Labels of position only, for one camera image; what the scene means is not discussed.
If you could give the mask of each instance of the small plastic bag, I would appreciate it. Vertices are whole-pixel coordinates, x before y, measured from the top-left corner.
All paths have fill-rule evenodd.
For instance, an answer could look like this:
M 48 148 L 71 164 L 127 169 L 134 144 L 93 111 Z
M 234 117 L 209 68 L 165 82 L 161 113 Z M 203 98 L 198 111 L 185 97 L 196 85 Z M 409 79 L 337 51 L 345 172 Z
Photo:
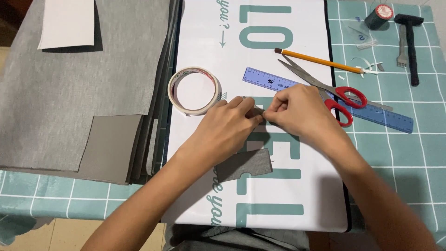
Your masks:
M 378 41 L 370 35 L 369 29 L 360 17 L 343 20 L 342 23 L 348 30 L 351 38 L 355 41 L 358 50 L 370 48 L 378 43 Z

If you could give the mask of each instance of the left hand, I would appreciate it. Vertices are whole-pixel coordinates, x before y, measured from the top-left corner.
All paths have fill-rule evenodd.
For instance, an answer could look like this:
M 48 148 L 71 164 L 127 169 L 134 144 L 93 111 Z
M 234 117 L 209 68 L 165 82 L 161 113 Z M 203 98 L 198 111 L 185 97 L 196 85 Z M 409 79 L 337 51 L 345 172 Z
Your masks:
M 203 159 L 213 167 L 235 154 L 248 135 L 263 121 L 261 115 L 252 117 L 254 99 L 235 97 L 229 103 L 221 100 L 209 109 L 195 132 L 178 149 Z

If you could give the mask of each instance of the hammer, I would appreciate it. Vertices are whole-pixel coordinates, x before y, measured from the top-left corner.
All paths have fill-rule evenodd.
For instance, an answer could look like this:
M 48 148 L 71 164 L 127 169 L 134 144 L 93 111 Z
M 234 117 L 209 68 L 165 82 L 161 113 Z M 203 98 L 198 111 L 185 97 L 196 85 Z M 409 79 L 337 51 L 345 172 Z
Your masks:
M 412 26 L 421 25 L 424 18 L 410 16 L 405 14 L 398 14 L 395 16 L 395 23 L 405 25 L 407 33 L 407 50 L 409 53 L 409 69 L 410 69 L 410 83 L 412 86 L 420 84 L 418 79 L 417 55 L 415 53 L 415 43 L 413 38 Z

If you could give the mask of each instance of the pencil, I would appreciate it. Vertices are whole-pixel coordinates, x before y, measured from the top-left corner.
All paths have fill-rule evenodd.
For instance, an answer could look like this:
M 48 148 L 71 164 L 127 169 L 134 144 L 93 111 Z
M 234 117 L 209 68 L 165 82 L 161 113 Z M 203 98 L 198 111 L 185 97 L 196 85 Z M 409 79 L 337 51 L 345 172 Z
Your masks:
M 283 50 L 283 49 L 276 48 L 276 49 L 274 49 L 274 52 L 279 53 L 279 54 L 283 54 L 283 55 L 287 55 L 287 56 L 290 56 L 290 57 L 298 58 L 298 59 L 311 61 L 311 62 L 314 62 L 314 63 L 319 63 L 319 64 L 323 64 L 323 65 L 327 65 L 327 66 L 333 66 L 333 67 L 341 69 L 341 70 L 351 71 L 351 72 L 358 73 L 358 74 L 364 73 L 364 71 L 362 69 L 359 69 L 359 68 L 356 68 L 356 67 L 343 65 L 343 64 L 340 64 L 340 63 L 334 63 L 334 62 L 327 61 L 327 60 L 324 60 L 324 59 L 318 59 L 318 58 L 315 58 L 315 57 L 311 57 L 311 56 L 307 56 L 307 55 L 304 55 L 304 54 L 292 52 L 292 51 L 289 51 L 289 50 Z

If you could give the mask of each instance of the ruler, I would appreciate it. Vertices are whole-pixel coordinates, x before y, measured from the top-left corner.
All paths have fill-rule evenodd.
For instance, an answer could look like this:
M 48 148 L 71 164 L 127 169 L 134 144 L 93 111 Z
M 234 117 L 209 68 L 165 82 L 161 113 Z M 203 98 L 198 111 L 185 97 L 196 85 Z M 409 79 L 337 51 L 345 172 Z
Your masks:
M 276 92 L 297 84 L 297 82 L 295 81 L 284 79 L 282 77 L 269 74 L 264 71 L 259 71 L 250 67 L 246 67 L 243 81 Z M 413 131 L 413 119 L 411 117 L 387 111 L 369 104 L 367 104 L 364 108 L 355 109 L 351 106 L 346 105 L 342 100 L 338 100 L 338 103 L 347 108 L 347 110 L 355 117 L 360 117 L 362 119 L 372 121 L 374 123 L 409 134 L 411 134 Z

